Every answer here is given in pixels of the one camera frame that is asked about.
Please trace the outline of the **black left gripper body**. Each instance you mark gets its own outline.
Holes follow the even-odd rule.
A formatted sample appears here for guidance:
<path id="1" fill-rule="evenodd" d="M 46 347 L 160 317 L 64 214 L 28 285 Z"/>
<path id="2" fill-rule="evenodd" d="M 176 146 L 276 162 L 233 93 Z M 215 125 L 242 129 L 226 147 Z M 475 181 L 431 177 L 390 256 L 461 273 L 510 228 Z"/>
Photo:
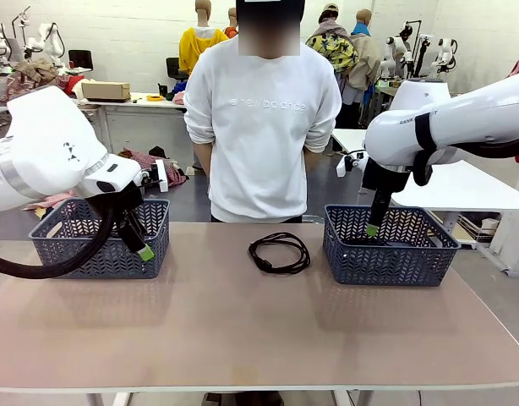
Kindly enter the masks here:
<path id="1" fill-rule="evenodd" d="M 144 203 L 143 191 L 134 182 L 128 184 L 119 192 L 104 193 L 88 199 L 90 208 L 100 217 L 99 230 L 105 227 L 108 212 L 112 210 L 112 221 L 116 228 L 130 224 L 138 231 L 145 231 L 140 222 L 136 209 Z"/>

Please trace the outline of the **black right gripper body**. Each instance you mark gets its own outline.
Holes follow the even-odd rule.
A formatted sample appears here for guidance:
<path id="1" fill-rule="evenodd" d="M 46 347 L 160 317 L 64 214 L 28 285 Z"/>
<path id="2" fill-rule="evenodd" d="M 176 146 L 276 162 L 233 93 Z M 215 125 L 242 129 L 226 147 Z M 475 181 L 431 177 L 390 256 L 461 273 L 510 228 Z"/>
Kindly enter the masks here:
<path id="1" fill-rule="evenodd" d="M 384 167 L 369 158 L 363 170 L 360 194 L 370 195 L 378 190 L 390 194 L 402 192 L 407 186 L 411 169 L 406 166 Z"/>

